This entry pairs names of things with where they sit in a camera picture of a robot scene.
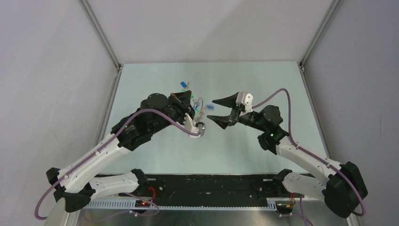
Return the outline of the large silver keyring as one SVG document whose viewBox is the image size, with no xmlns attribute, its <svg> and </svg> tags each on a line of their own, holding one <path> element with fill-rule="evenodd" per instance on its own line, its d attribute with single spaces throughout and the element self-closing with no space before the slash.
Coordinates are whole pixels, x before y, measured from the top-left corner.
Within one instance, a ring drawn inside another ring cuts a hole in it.
<svg viewBox="0 0 399 226">
<path fill-rule="evenodd" d="M 204 106 L 204 101 L 203 98 L 199 98 L 199 99 L 192 99 L 192 107 L 195 111 L 195 115 L 193 117 L 194 121 L 200 121 L 204 115 L 203 112 L 203 106 Z"/>
</svg>

